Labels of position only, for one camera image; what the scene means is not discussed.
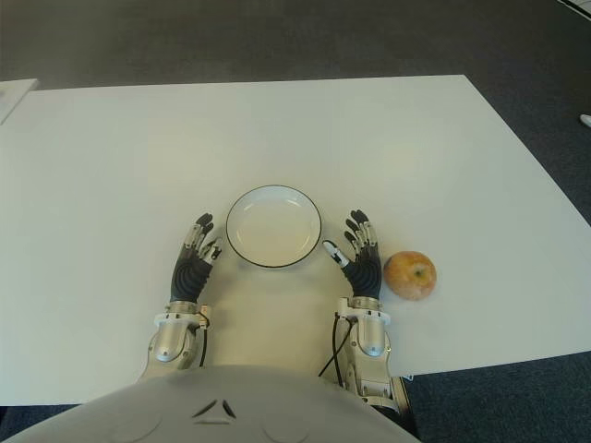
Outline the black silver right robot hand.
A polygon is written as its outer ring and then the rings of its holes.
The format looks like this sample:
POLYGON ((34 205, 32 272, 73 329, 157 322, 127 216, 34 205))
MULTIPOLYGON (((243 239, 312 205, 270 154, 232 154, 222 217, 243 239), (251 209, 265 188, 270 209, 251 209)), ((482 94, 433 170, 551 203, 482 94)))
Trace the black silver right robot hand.
POLYGON ((352 247, 354 257, 348 257, 331 240, 322 245, 349 282, 353 296, 380 298, 382 266, 378 237, 368 216, 362 210, 352 210, 345 220, 344 238, 352 247))

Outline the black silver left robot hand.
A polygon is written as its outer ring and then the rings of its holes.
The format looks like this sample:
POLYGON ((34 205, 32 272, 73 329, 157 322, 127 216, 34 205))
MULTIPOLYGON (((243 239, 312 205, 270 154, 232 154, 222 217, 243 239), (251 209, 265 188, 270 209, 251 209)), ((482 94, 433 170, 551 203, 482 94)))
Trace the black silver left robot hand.
POLYGON ((196 303, 211 275, 214 262, 222 253, 222 239, 205 243, 214 227, 213 216, 204 213, 190 226, 175 263, 170 302, 196 303))

